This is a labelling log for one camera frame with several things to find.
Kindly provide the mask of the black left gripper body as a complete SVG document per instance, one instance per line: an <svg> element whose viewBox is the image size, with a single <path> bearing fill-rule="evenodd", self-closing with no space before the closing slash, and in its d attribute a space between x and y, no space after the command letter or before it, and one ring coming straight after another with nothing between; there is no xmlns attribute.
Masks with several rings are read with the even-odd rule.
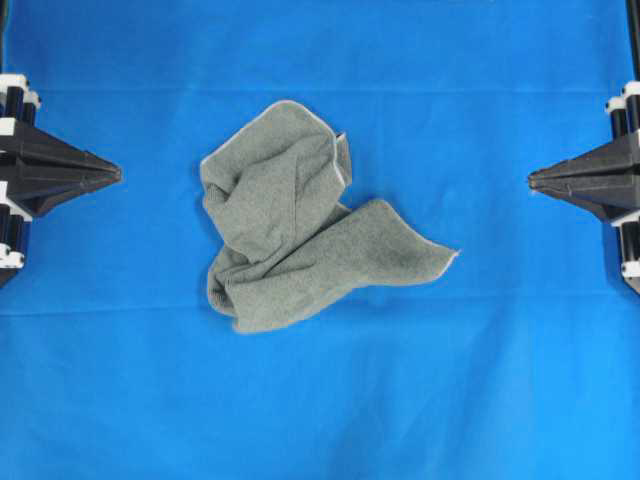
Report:
<svg viewBox="0 0 640 480"><path fill-rule="evenodd" d="M15 150L19 126L33 126L41 107L24 74L1 74L1 287L13 280L26 263L33 217L10 188L17 185L20 157Z"/></svg>

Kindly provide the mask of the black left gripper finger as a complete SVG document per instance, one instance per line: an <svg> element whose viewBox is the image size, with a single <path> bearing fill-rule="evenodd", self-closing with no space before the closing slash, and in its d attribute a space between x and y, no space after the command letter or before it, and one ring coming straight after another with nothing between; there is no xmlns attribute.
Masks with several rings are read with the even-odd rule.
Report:
<svg viewBox="0 0 640 480"><path fill-rule="evenodd" d="M121 180L120 173L89 172L61 179L18 178L9 182L9 199L32 217Z"/></svg>
<svg viewBox="0 0 640 480"><path fill-rule="evenodd" d="M118 166L25 122L1 123L1 150L56 165L121 174Z"/></svg>

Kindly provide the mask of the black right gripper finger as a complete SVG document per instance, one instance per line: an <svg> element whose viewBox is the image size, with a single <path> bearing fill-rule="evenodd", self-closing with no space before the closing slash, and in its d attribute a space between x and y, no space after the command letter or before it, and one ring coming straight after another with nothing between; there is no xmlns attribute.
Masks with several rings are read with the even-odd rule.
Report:
<svg viewBox="0 0 640 480"><path fill-rule="evenodd" d="M605 222L639 209L639 184L634 179L530 179L529 187Z"/></svg>
<svg viewBox="0 0 640 480"><path fill-rule="evenodd" d="M575 158L534 171L530 181L605 175L629 170L639 164L639 131L618 137Z"/></svg>

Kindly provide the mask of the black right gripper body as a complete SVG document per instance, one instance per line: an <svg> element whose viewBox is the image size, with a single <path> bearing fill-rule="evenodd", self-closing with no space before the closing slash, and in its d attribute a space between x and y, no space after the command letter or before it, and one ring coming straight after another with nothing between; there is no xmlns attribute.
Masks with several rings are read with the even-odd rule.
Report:
<svg viewBox="0 0 640 480"><path fill-rule="evenodd" d="M631 177L632 186L639 188L639 82L624 85L619 96L611 97L605 111L611 121L615 142L629 150L629 165L624 175ZM616 214L611 226L617 230L621 257L621 276L635 293L639 292L639 193L632 206Z"/></svg>

